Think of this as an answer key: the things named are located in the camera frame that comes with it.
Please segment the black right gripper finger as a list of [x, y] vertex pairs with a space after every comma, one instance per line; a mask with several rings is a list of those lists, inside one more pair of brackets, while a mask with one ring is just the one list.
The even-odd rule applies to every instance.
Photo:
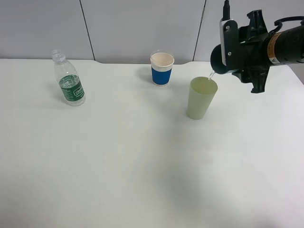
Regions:
[[242, 83], [252, 83], [251, 93], [259, 94], [265, 91], [266, 80], [268, 76], [267, 69], [245, 69], [240, 74]]
[[268, 33], [261, 9], [249, 12], [247, 17], [249, 18], [249, 25], [247, 26], [248, 36], [259, 36]]

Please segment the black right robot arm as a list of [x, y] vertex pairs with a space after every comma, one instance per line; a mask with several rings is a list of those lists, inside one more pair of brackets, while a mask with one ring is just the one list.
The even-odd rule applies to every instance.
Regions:
[[252, 93], [265, 91], [271, 66], [302, 64], [304, 62], [304, 18], [293, 16], [278, 19], [268, 31], [262, 10], [247, 14], [249, 25], [238, 29], [239, 42], [245, 54], [244, 67], [232, 75], [242, 83], [253, 85]]

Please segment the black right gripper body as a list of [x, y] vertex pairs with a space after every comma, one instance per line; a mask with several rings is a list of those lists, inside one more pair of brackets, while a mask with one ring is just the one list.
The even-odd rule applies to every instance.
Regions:
[[245, 49], [245, 53], [242, 56], [244, 60], [244, 66], [242, 69], [234, 72], [233, 75], [241, 78], [240, 74], [245, 69], [270, 69], [272, 65], [267, 56], [267, 46], [270, 39], [275, 34], [273, 31], [259, 35], [259, 36], [248, 36], [247, 26], [239, 28], [239, 42], [241, 47]]

